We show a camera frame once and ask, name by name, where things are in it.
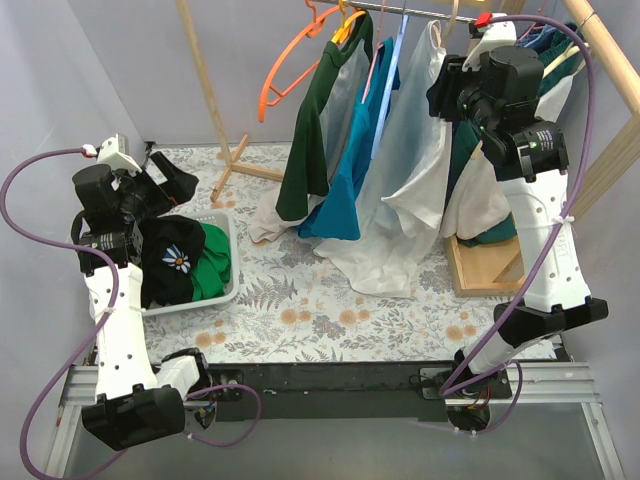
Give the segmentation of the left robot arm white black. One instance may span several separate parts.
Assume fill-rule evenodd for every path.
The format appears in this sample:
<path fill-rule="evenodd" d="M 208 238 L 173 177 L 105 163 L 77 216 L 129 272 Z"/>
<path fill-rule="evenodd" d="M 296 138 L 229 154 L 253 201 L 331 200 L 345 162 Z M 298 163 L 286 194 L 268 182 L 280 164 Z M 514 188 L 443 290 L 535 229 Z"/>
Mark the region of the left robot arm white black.
<path fill-rule="evenodd" d="M 177 434 L 184 402 L 205 398 L 213 386 L 197 348 L 166 356 L 154 368 L 143 327 L 141 225 L 189 201 L 197 178 L 154 152 L 164 175 L 156 183 L 126 154 L 100 151 L 97 162 L 72 177 L 82 204 L 71 227 L 80 271 L 98 332 L 95 402 L 82 409 L 84 428 L 115 451 Z"/>

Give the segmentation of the light blue hanger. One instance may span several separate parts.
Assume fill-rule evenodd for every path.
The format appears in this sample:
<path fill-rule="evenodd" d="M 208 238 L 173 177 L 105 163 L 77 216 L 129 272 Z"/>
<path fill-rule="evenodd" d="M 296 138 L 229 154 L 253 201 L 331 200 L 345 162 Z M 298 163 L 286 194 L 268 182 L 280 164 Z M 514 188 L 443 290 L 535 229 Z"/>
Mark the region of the light blue hanger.
<path fill-rule="evenodd" d="M 399 61 L 399 56 L 402 49 L 402 43 L 404 40 L 405 31 L 409 22 L 409 16 L 405 13 L 404 7 L 401 10 L 401 13 L 402 13 L 401 23 L 399 25 L 396 39 L 394 41 L 394 47 L 390 57 L 389 69 L 387 72 L 385 86 L 384 86 L 384 90 L 381 98 L 380 110 L 379 110 L 378 120 L 376 123 L 372 149 L 371 149 L 371 159 L 374 159 L 376 157 L 377 151 L 379 149 L 385 121 L 389 111 L 392 91 L 395 89 L 398 89 L 400 85 L 399 74 L 398 74 L 398 61 Z"/>

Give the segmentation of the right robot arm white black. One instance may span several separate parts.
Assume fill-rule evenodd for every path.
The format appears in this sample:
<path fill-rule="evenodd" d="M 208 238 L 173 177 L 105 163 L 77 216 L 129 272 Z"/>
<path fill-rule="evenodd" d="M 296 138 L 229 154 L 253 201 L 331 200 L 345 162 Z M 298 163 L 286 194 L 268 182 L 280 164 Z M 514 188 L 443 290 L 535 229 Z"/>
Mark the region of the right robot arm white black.
<path fill-rule="evenodd" d="M 445 57 L 427 90 L 429 113 L 464 120 L 480 134 L 514 219 L 526 279 L 509 303 L 494 309 L 494 325 L 459 350 L 444 393 L 475 397 L 489 375 L 540 340 L 606 318 L 581 272 L 567 209 L 568 154 L 559 127 L 537 115 L 544 65 L 535 51 L 501 46 L 476 67 Z"/>

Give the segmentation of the black daisy t shirt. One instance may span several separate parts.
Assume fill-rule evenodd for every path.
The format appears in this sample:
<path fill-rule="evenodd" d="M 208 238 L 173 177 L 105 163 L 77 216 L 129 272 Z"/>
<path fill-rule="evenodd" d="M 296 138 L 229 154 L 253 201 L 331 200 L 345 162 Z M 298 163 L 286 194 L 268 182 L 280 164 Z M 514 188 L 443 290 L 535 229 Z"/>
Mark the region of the black daisy t shirt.
<path fill-rule="evenodd" d="M 141 233 L 142 306 L 190 302 L 194 292 L 191 274 L 205 243 L 203 228 L 187 217 L 168 215 L 146 220 Z"/>

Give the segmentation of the bright green t shirt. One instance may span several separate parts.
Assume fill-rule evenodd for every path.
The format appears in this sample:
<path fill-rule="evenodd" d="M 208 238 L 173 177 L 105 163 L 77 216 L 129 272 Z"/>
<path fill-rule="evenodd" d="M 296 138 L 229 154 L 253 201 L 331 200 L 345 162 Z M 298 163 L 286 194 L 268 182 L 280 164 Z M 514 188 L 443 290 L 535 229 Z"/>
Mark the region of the bright green t shirt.
<path fill-rule="evenodd" d="M 201 223 L 204 246 L 196 267 L 192 270 L 192 301 L 204 301 L 225 295 L 231 279 L 230 240 L 218 226 Z"/>

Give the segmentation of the orange plastic hanger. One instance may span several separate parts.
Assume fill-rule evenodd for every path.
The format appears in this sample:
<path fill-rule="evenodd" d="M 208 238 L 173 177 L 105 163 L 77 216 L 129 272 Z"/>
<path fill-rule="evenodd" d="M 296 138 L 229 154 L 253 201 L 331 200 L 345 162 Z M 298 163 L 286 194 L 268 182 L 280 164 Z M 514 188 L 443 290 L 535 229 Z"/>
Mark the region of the orange plastic hanger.
<path fill-rule="evenodd" d="M 259 123 L 264 123 L 268 111 L 290 96 L 319 66 L 320 44 L 325 40 L 333 44 L 331 38 L 340 25 L 337 4 L 326 1 L 322 6 L 322 1 L 304 1 L 310 18 L 286 43 L 266 74 L 258 99 Z"/>

